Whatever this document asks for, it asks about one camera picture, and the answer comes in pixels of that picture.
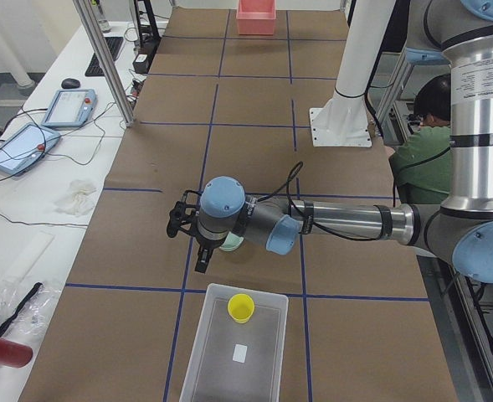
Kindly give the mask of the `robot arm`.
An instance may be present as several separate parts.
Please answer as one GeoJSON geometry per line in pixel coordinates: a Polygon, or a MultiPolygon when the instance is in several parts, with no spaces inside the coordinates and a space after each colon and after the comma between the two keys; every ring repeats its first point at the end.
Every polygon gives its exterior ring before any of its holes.
{"type": "Polygon", "coordinates": [[[284,255],[299,235],[396,240],[426,250],[476,281],[493,283],[493,1],[414,1],[407,57],[449,64],[445,88],[426,85],[414,111],[423,127],[390,157],[398,206],[358,207],[247,195],[212,179],[193,214],[195,269],[237,235],[284,255]]]}

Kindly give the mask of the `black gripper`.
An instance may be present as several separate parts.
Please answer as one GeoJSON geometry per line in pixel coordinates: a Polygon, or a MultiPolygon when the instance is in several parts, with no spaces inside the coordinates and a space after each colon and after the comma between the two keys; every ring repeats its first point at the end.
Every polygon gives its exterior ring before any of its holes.
{"type": "Polygon", "coordinates": [[[213,250],[217,249],[224,243],[228,234],[228,230],[214,233],[205,229],[196,228],[195,238],[199,244],[197,261],[195,265],[196,272],[202,274],[206,273],[213,255],[213,250]]]}

